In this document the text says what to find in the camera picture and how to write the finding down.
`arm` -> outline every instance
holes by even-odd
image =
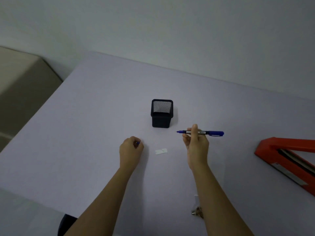
[[[128,180],[139,163],[144,145],[127,138],[119,148],[120,168],[105,188],[66,232],[65,236],[109,236],[113,234]]]
[[[253,235],[208,166],[209,141],[206,136],[198,135],[197,124],[187,130],[191,130],[191,137],[183,134],[183,141],[187,147],[188,165],[195,178],[208,235]]]

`hand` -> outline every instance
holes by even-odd
[[[209,141],[205,135],[198,135],[198,125],[194,124],[192,128],[187,128],[191,131],[191,137],[183,134],[183,142],[187,148],[187,157],[189,168],[194,171],[196,168],[208,166],[208,148]]]
[[[124,140],[119,147],[120,168],[132,173],[139,163],[143,149],[144,145],[139,138],[132,136]]]

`forearm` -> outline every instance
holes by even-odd
[[[225,195],[210,168],[193,171],[208,235],[253,235]]]
[[[118,169],[105,188],[67,231],[71,235],[112,235],[132,172]]]

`orange stapler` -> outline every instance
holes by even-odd
[[[291,150],[315,153],[315,140],[268,138],[259,143],[255,155],[315,196],[315,166]]]

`beige furniture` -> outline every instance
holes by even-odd
[[[39,56],[0,47],[0,151],[60,84]]]

